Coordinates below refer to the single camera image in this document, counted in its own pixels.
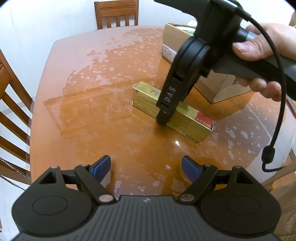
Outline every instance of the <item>tile floor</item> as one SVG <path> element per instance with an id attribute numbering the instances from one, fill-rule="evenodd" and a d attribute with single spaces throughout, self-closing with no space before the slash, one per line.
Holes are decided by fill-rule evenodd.
<path id="1" fill-rule="evenodd" d="M 26 107 L 22 108 L 28 115 L 32 117 L 32 114 L 28 111 Z M 6 114 L 6 116 L 13 121 L 17 126 L 19 126 L 23 131 L 30 134 L 30 129 L 13 113 Z M 16 137 L 11 131 L 0 124 L 0 135 L 15 144 L 19 148 L 27 151 L 29 153 L 29 146 L 26 145 L 22 140 Z M 30 165 L 21 161 L 20 159 L 14 157 L 7 151 L 0 148 L 0 157 L 3 159 L 16 164 L 24 169 L 30 170 Z M 26 189 L 28 185 L 11 180 L 20 187 Z M 18 229 L 11 216 L 11 208 L 15 200 L 23 193 L 23 190 L 11 185 L 10 183 L 4 181 L 0 178 L 0 219 L 2 224 L 2 229 L 0 233 L 0 241 L 10 241 L 13 237 L 18 234 Z"/>

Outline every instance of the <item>baseboard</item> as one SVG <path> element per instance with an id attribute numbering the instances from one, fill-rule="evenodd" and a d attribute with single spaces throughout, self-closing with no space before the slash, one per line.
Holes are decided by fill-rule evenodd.
<path id="1" fill-rule="evenodd" d="M 19 102 L 19 103 L 17 103 L 17 105 L 18 105 L 20 108 L 25 107 L 25 104 L 24 104 L 22 101 Z M 10 113 L 12 112 L 12 110 L 11 110 L 10 108 L 6 108 L 6 109 L 2 110 L 1 112 L 2 112 L 4 115 L 8 115 L 8 114 L 10 114 Z"/>

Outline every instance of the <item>hand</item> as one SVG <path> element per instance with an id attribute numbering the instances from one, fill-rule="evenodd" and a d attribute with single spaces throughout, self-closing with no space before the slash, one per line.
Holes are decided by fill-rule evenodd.
<path id="1" fill-rule="evenodd" d="M 262 23 L 261 26 L 273 40 L 279 54 L 296 61 L 296 29 L 277 23 Z M 247 61 L 256 61 L 273 55 L 266 39 L 255 26 L 249 25 L 246 29 L 258 37 L 243 43 L 233 43 L 232 49 L 238 57 Z M 254 92 L 260 92 L 265 98 L 281 100 L 281 85 L 278 82 L 271 81 L 266 84 L 266 81 L 260 78 L 248 80 L 242 77 L 236 77 L 236 80 L 242 86 L 250 86 Z"/>

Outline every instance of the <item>screw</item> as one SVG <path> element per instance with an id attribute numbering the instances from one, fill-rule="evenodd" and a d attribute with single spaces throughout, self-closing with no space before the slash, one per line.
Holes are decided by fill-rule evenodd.
<path id="1" fill-rule="evenodd" d="M 194 196 L 192 194 L 182 194 L 179 198 L 184 202 L 191 202 L 194 200 Z"/>
<path id="2" fill-rule="evenodd" d="M 112 195 L 109 194 L 104 194 L 99 196 L 99 201 L 101 202 L 111 202 L 113 201 L 114 197 Z"/>

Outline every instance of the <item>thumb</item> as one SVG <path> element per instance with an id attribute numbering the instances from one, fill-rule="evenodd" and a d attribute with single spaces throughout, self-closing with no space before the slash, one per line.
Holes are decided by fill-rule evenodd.
<path id="1" fill-rule="evenodd" d="M 238 57 L 247 61 L 264 59 L 273 54 L 263 35 L 243 43 L 233 43 L 232 49 Z"/>

